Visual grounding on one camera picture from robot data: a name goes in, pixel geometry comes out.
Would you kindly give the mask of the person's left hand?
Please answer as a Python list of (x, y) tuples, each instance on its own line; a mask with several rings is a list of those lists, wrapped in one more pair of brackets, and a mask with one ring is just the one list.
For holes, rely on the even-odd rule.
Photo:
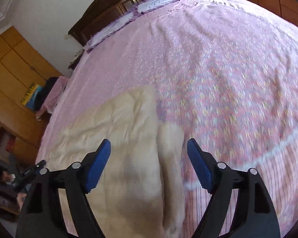
[(24, 192), (19, 192), (17, 194), (17, 198), (16, 198), (16, 201), (17, 201), (17, 204), (19, 206), (19, 210), (21, 211), (22, 210), (22, 206), (23, 206), (23, 203), (25, 201), (25, 198), (26, 198), (27, 194), (24, 193)]

